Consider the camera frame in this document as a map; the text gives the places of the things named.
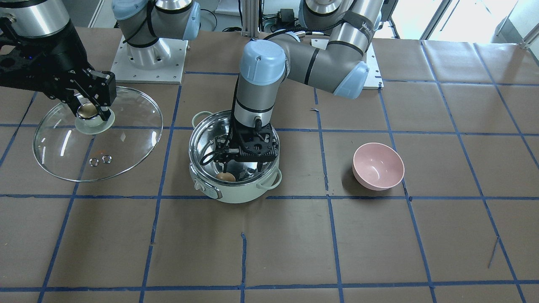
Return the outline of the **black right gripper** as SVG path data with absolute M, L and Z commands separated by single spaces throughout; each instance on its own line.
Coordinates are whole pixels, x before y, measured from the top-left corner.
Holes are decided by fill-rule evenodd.
M 109 106 L 116 98 L 115 74 L 92 69 L 69 70 L 52 76 L 52 96 L 66 103 L 73 114 L 82 120 L 91 119 L 91 103 L 102 121 L 110 119 Z M 75 91 L 82 96 L 75 96 Z

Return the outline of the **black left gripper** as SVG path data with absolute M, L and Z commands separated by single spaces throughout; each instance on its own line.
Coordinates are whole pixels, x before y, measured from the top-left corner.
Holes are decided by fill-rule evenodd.
M 277 132 L 272 126 L 259 131 L 245 126 L 232 126 L 229 134 L 217 138 L 214 161 L 223 163 L 222 173 L 228 172 L 228 162 L 256 162 L 258 172 L 266 169 L 279 155 Z

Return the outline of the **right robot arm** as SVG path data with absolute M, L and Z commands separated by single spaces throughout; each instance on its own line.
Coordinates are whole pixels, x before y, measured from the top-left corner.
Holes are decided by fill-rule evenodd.
M 147 49 L 162 38 L 194 40 L 200 4 L 194 0 L 114 0 L 124 42 Z M 1 86 L 38 91 L 69 106 L 81 120 L 110 122 L 115 75 L 96 71 L 61 0 L 2 0 Z

